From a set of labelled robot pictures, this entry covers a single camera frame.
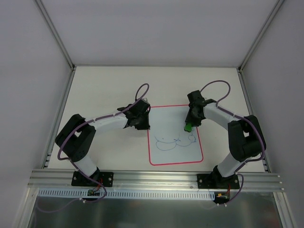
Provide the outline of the green whiteboard eraser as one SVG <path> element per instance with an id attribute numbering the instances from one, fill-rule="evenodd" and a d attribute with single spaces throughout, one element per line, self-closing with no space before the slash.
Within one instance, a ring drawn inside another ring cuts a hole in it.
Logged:
<path id="1" fill-rule="evenodd" d="M 189 132 L 189 133 L 192 131 L 192 125 L 191 125 L 191 123 L 187 123 L 184 126 L 184 131 Z"/>

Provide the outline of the pink framed whiteboard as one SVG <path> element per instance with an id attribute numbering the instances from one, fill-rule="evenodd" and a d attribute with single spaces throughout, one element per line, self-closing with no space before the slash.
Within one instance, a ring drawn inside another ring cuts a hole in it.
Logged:
<path id="1" fill-rule="evenodd" d="M 192 164 L 203 161 L 197 127 L 184 130 L 187 105 L 154 106 L 149 113 L 149 161 L 153 166 Z"/>

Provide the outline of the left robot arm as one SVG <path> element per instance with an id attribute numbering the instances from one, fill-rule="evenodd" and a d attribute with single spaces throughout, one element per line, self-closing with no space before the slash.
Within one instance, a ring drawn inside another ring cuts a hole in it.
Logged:
<path id="1" fill-rule="evenodd" d="M 120 107 L 112 114 L 95 119 L 85 119 L 73 115 L 55 138 L 55 144 L 75 166 L 82 180 L 89 186 L 100 183 L 100 170 L 88 155 L 92 141 L 98 133 L 134 127 L 136 130 L 149 130 L 150 104 L 138 99 L 127 107 Z"/>

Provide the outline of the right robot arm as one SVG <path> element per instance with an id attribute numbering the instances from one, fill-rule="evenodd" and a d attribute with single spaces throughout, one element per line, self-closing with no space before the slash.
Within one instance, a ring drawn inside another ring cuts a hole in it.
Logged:
<path id="1" fill-rule="evenodd" d="M 213 99 L 205 99 L 199 90 L 187 95 L 189 110 L 184 131 L 190 132 L 204 120 L 211 120 L 228 132 L 229 154 L 210 174 L 198 174 L 200 189 L 239 189 L 237 172 L 249 161 L 263 156 L 266 142 L 258 119 L 254 115 L 238 116 L 219 106 Z"/>

